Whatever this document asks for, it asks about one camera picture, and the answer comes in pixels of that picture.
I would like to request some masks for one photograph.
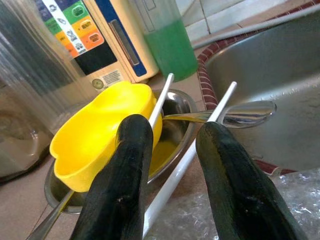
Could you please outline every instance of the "kitchen counter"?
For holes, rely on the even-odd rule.
[[[196,50],[195,54],[198,55],[202,50],[203,48]],[[152,89],[159,90],[164,83],[165,79],[163,76],[157,74],[148,84]],[[171,88],[181,90],[190,95],[194,100],[198,111],[205,110],[197,73],[185,80],[174,82]],[[0,185],[1,239],[26,239],[35,227],[52,211],[52,207],[47,203],[45,197],[44,184],[48,170],[53,161],[53,157],[47,156],[32,172],[6,184]],[[199,160],[195,157],[170,200],[197,192],[203,192],[205,190],[205,179]],[[151,193],[149,198],[153,198],[156,193],[157,190]],[[62,213],[46,239],[69,239],[78,217],[78,214]]]

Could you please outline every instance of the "white rod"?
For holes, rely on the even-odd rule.
[[[237,83],[233,81],[229,86],[228,90],[225,92],[223,98],[216,106],[215,110],[211,114],[208,119],[208,122],[214,122],[218,119],[221,111],[224,109],[227,101],[231,97],[232,93],[236,89]],[[164,185],[155,196],[154,200],[146,210],[144,214],[144,226],[143,226],[143,238],[148,233],[151,226],[154,224],[156,218],[158,217],[159,213],[166,205],[167,201],[169,200],[171,194],[176,189],[178,183],[180,182],[181,178],[185,174],[189,164],[191,163],[192,159],[196,155],[196,140],[193,140],[191,146],[188,148],[186,153],[183,155],[182,159],[175,167],[171,175],[165,181]]]
[[[204,47],[206,45],[212,44],[213,42],[222,40],[222,39],[231,38],[234,36],[250,33],[250,32],[256,31],[256,30],[260,30],[260,29],[270,28],[270,27],[273,27],[273,26],[276,26],[279,24],[283,24],[283,23],[286,23],[288,21],[291,21],[291,20],[294,20],[297,18],[304,17],[309,14],[313,14],[317,11],[320,11],[320,4],[317,4],[315,6],[308,7],[306,9],[291,13],[289,15],[284,15],[284,16],[281,16],[281,17],[278,17],[275,19],[271,19],[271,20],[264,21],[264,22],[261,22],[258,24],[247,26],[247,27],[244,27],[241,29],[229,31],[229,32],[222,33],[222,34],[219,34],[216,36],[212,36],[212,37],[206,37],[204,40],[200,40],[200,41],[196,40],[192,43],[192,47],[193,47],[193,49],[198,49],[198,48]]]
[[[158,119],[159,114],[161,112],[162,106],[164,105],[165,99],[167,97],[167,93],[169,91],[170,85],[174,81],[174,79],[175,79],[175,75],[173,73],[169,73],[169,75],[165,81],[164,87],[162,89],[162,92],[161,92],[161,94],[160,94],[160,96],[154,106],[154,109],[151,113],[151,116],[149,118],[149,123],[150,123],[152,129],[154,129],[154,127],[156,125],[156,122],[157,122],[157,119]]]

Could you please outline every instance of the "stainless steel sink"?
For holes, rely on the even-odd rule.
[[[270,121],[232,129],[253,157],[293,170],[320,167],[320,13],[237,42],[206,68],[218,100],[237,81],[230,105],[277,104]]]
[[[155,92],[154,94],[158,97],[160,93]],[[173,89],[169,90],[162,109],[165,115],[197,111],[195,103],[189,95]],[[150,169],[153,168],[152,172],[154,174],[149,175],[147,188],[149,192],[161,186],[167,179],[183,156],[194,131],[195,124],[192,122],[181,120],[163,121],[160,140],[152,153]],[[51,207],[56,207],[69,190],[63,182],[56,178],[54,164],[52,164],[44,184],[44,194]],[[64,212],[80,213],[86,195],[86,192],[73,194]]]

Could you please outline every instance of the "tiled wall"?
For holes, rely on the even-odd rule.
[[[240,29],[310,0],[176,0],[191,41]]]

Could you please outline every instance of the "green dish soap bottle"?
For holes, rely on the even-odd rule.
[[[198,68],[175,0],[129,0],[152,55],[163,76],[183,80]]]

